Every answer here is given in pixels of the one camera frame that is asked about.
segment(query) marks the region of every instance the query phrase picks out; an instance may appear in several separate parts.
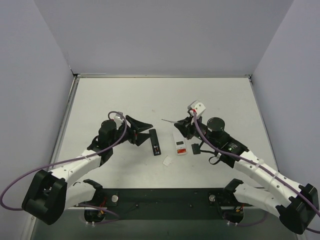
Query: wall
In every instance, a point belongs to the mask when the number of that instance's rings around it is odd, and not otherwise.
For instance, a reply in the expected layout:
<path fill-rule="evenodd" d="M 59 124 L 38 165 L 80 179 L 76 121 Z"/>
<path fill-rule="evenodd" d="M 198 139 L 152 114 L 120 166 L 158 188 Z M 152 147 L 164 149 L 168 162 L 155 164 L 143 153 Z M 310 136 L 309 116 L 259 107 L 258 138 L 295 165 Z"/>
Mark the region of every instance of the wall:
<path fill-rule="evenodd" d="M 74 73 L 251 74 L 293 0 L 35 0 Z"/>
<path fill-rule="evenodd" d="M 62 121 L 72 73 L 33 0 L 0 1 L 0 191 L 46 164 Z M 4 201 L 20 207 L 31 179 Z M 0 236 L 19 239 L 27 214 L 0 207 Z"/>
<path fill-rule="evenodd" d="M 252 82 L 280 171 L 320 190 L 320 1 L 295 0 Z M 315 217 L 311 227 L 320 230 Z M 308 233 L 308 239 L 319 236 Z"/>

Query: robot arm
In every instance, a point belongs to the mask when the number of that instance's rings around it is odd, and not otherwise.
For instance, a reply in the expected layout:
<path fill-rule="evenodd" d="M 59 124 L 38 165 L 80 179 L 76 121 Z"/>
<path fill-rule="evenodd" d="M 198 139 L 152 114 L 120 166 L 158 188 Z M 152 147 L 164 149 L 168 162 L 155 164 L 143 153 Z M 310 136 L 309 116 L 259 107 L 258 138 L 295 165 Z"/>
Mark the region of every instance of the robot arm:
<path fill-rule="evenodd" d="M 207 125 L 203 124 L 202 114 L 205 109 L 203 103 L 193 102 L 188 106 L 189 117 L 176 122 L 174 126 L 187 139 L 206 138 L 217 149 L 214 153 L 216 158 L 246 174 L 265 189 L 254 188 L 241 180 L 234 179 L 225 187 L 230 198 L 261 208 L 279 217 L 292 232 L 302 234 L 316 213 L 293 190 L 302 194 L 319 209 L 317 189 L 310 184 L 303 186 L 290 180 L 268 166 L 263 159 L 256 157 L 245 145 L 225 132 L 225 122 L 221 118 L 213 117 L 207 121 Z"/>
<path fill-rule="evenodd" d="M 99 198 L 102 189 L 100 184 L 90 179 L 82 182 L 77 180 L 109 160 L 113 154 L 113 148 L 109 147 L 125 141 L 140 146 L 150 137 L 148 133 L 142 132 L 153 127 L 128 115 L 125 119 L 130 123 L 130 127 L 126 127 L 124 122 L 119 123 L 119 117 L 117 114 L 114 119 L 101 124 L 98 136 L 79 156 L 79 160 L 50 171 L 38 171 L 22 202 L 22 209 L 51 225 L 65 209 Z"/>

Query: white table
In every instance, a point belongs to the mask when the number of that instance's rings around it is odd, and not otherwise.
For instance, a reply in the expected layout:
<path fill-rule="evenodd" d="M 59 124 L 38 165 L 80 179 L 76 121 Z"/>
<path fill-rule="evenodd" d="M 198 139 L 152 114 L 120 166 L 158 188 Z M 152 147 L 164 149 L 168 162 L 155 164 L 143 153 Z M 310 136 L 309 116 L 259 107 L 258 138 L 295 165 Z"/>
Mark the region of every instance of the white table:
<path fill-rule="evenodd" d="M 113 148 L 107 163 L 81 179 L 104 188 L 223 188 L 237 178 L 259 187 L 223 162 L 210 165 L 210 154 L 193 155 L 191 144 L 198 139 L 186 141 L 188 154 L 176 155 L 174 126 L 161 119 L 184 119 L 194 100 L 206 106 L 205 124 L 222 118 L 226 132 L 277 169 L 247 78 L 80 78 L 57 161 L 81 154 L 108 112 L 121 111 L 156 128 L 162 155 L 153 155 L 149 139 L 140 147 L 125 142 Z M 173 158 L 169 166 L 163 164 L 166 156 Z"/>

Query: white device with red label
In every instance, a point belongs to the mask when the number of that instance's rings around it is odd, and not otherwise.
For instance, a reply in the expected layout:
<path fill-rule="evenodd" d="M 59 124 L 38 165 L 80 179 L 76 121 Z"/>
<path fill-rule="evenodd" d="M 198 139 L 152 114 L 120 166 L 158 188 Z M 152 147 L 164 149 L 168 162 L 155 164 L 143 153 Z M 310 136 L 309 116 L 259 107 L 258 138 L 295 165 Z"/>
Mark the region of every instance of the white device with red label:
<path fill-rule="evenodd" d="M 173 141 L 176 149 L 176 154 L 185 155 L 187 154 L 187 146 L 185 143 L 185 138 L 178 130 L 173 130 Z"/>

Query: screw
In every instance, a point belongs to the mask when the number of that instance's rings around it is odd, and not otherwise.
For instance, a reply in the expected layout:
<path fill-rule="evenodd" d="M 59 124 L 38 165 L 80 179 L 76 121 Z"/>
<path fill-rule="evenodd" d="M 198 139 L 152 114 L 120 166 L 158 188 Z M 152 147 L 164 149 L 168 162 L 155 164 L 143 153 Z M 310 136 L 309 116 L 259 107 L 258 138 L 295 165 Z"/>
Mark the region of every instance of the screw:
<path fill-rule="evenodd" d="M 118 199 L 119 199 L 119 197 L 118 197 L 117 195 L 113 195 L 113 196 L 111 197 L 111 201 L 112 201 L 113 203 L 118 202 Z"/>
<path fill-rule="evenodd" d="M 211 194 L 211 195 L 209 196 L 209 201 L 210 201 L 210 202 L 214 202 L 215 200 L 216 200 L 216 196 L 213 195 L 213 194 Z"/>

